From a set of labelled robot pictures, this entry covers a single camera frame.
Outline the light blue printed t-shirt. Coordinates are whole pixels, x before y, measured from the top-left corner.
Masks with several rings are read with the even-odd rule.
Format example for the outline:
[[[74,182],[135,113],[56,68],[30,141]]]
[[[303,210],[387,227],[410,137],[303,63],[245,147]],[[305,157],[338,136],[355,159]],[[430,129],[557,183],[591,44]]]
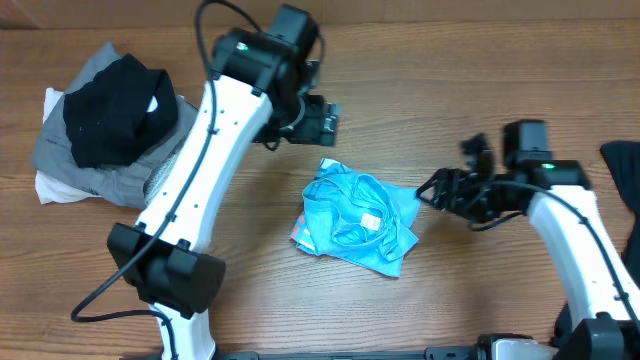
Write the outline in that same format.
[[[400,276],[405,255],[418,242],[411,231],[420,210],[414,189],[324,158],[302,199],[290,234],[298,249]]]

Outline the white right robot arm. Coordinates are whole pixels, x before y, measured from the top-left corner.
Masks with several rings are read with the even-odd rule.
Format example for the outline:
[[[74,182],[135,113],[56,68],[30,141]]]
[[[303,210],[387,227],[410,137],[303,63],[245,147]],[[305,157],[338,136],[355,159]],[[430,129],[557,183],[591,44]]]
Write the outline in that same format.
[[[639,289],[604,228],[580,164],[556,160],[545,135],[506,135],[506,173],[483,135],[462,143],[467,169],[441,168],[415,193],[421,202],[483,232],[528,218],[543,239],[572,317],[557,359],[636,359]]]

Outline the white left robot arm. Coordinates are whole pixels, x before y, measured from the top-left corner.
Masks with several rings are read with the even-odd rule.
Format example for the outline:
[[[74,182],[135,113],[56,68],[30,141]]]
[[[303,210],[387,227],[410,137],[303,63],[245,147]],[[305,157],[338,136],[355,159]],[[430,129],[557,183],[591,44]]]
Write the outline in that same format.
[[[308,29],[233,29],[214,47],[194,126],[159,192],[132,226],[117,223],[107,248],[122,278],[157,320],[161,359],[212,359],[208,309],[226,265],[207,249],[224,194],[248,147],[332,146],[335,105],[310,94],[320,64],[308,58],[322,39]]]

